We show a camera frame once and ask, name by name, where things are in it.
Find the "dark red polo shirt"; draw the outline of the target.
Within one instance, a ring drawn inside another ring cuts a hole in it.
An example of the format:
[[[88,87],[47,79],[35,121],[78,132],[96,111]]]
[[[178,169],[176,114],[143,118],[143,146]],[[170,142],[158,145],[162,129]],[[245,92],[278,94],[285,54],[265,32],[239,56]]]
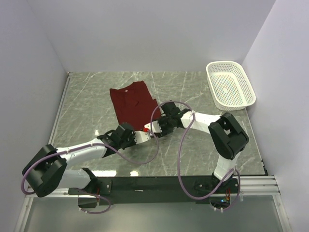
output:
[[[110,97],[119,124],[128,123],[141,131],[150,119],[161,117],[157,100],[152,98],[144,81],[134,82],[122,89],[110,89]]]

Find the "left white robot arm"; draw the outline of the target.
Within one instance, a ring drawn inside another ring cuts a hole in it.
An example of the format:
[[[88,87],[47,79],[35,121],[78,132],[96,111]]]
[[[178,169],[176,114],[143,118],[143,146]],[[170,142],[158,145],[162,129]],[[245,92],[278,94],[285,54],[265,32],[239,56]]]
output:
[[[38,197],[45,197],[61,188],[78,188],[85,194],[103,194],[103,183],[88,168],[72,170],[71,167],[107,157],[148,139],[147,133],[134,131],[130,124],[123,123],[83,144],[59,148],[48,144],[26,165],[22,175]]]

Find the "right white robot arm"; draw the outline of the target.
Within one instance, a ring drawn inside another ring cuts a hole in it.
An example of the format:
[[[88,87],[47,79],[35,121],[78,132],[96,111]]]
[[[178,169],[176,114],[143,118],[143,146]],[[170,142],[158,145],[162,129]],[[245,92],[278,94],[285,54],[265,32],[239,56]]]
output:
[[[219,154],[213,172],[212,188],[218,193],[229,187],[228,179],[233,174],[237,159],[249,142],[249,136],[231,113],[208,115],[198,113],[186,106],[183,110],[172,101],[159,106],[164,115],[158,119],[161,134],[174,128],[194,129],[208,133]]]

